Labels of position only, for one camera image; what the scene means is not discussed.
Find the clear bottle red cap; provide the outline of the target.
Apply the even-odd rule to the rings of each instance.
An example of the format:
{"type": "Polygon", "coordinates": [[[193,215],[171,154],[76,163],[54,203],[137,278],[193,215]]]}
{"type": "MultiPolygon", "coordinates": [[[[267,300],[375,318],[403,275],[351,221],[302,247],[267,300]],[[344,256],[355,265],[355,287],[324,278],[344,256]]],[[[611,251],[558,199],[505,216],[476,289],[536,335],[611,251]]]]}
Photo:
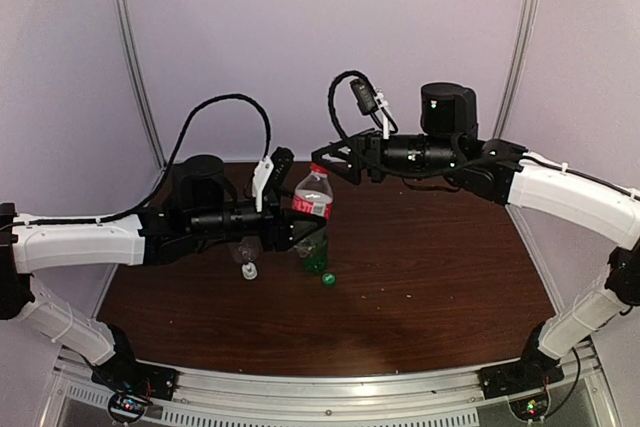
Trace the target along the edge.
{"type": "MultiPolygon", "coordinates": [[[[293,209],[323,217],[328,221],[333,201],[334,193],[329,182],[328,171],[312,163],[309,174],[294,189],[293,209]]],[[[302,259],[304,254],[302,252],[297,253],[302,259]]]]}

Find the green plastic bottle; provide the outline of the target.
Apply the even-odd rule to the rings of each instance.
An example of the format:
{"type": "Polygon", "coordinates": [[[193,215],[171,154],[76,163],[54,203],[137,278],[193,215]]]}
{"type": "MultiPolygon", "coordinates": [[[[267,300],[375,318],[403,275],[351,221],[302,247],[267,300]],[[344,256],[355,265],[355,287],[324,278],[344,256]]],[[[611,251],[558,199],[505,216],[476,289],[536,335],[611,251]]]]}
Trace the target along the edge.
{"type": "Polygon", "coordinates": [[[329,264],[328,259],[329,239],[327,236],[307,243],[301,248],[303,268],[312,274],[324,273],[329,264]]]}

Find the clear plastic bottle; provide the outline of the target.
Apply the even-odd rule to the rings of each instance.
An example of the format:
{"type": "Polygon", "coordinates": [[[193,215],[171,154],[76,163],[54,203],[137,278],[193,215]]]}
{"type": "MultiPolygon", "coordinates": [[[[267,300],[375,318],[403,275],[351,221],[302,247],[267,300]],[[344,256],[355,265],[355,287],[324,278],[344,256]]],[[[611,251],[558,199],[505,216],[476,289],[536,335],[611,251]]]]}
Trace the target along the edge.
{"type": "Polygon", "coordinates": [[[233,261],[241,265],[255,262],[261,253],[260,243],[253,239],[230,243],[228,248],[233,261]]]}

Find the white flip bottle cap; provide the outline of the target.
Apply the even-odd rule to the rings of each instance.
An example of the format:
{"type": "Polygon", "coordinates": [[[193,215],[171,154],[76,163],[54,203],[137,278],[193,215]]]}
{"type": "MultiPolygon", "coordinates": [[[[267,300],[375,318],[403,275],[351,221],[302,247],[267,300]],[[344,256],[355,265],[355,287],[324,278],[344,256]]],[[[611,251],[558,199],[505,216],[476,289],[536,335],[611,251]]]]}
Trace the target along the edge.
{"type": "Polygon", "coordinates": [[[241,266],[241,273],[247,281],[253,281],[258,277],[258,269],[253,262],[244,263],[241,266]]]}

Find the green bottle cap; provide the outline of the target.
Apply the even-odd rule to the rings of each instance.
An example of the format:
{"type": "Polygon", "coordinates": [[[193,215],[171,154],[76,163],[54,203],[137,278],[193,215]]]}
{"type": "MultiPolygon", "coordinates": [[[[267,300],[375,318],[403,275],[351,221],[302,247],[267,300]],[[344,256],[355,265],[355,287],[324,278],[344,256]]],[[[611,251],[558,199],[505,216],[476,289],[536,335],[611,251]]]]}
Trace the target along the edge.
{"type": "Polygon", "coordinates": [[[335,274],[325,272],[321,277],[322,285],[326,288],[333,288],[337,283],[337,277],[335,274]]]}

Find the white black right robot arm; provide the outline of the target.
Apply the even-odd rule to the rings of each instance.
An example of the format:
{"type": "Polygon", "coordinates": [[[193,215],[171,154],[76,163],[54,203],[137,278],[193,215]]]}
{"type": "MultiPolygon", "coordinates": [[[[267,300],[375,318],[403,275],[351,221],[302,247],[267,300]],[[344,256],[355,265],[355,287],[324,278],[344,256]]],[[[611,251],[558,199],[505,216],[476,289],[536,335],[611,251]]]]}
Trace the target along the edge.
{"type": "Polygon", "coordinates": [[[478,137],[476,94],[447,82],[423,85],[421,133],[395,133],[390,119],[349,136],[335,105],[328,105],[339,139],[314,150],[312,161],[357,185],[363,173],[374,182],[443,178],[505,206],[532,209],[594,231],[615,243],[602,280],[573,304],[534,329],[512,377],[530,389],[576,344],[617,315],[639,304],[639,194],[553,163],[524,146],[478,137]]]}

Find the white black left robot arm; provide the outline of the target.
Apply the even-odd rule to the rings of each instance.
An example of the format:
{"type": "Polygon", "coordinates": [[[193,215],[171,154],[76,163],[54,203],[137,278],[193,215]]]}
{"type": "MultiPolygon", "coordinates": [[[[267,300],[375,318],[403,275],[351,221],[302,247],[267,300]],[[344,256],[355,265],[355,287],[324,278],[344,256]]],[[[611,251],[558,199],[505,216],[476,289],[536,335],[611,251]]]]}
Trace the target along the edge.
{"type": "Polygon", "coordinates": [[[279,148],[254,170],[252,194],[241,200],[223,161],[197,155],[175,165],[170,190],[158,207],[129,214],[38,218],[1,206],[1,317],[29,323],[53,342],[75,350],[123,391],[144,380],[125,333],[90,319],[61,300],[33,273],[59,266],[166,265],[207,243],[259,240],[265,251],[287,251],[327,224],[331,202],[295,195],[284,208],[281,186],[293,163],[279,148]]]}

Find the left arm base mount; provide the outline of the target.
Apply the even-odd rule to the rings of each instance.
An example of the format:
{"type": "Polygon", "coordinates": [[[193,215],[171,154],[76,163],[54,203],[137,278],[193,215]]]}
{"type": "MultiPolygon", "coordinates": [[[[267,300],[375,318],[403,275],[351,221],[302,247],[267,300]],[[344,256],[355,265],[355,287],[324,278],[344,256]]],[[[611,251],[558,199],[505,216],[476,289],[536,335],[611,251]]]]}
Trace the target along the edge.
{"type": "Polygon", "coordinates": [[[112,392],[108,415],[117,425],[129,426],[145,415],[154,399],[173,399],[178,371],[138,361],[124,331],[115,325],[107,327],[114,338],[114,355],[100,365],[87,359],[85,363],[91,369],[91,380],[112,392]]]}

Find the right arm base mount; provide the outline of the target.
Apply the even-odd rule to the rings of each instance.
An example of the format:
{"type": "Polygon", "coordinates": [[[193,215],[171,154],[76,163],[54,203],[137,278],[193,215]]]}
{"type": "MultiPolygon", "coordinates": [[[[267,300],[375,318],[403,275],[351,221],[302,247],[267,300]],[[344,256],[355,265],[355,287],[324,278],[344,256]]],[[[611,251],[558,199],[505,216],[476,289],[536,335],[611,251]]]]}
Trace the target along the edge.
{"type": "Polygon", "coordinates": [[[518,360],[481,368],[478,379],[486,400],[507,396],[511,413],[519,421],[542,421],[552,412],[548,387],[565,376],[560,361],[539,350],[543,324],[529,335],[518,360]]]}

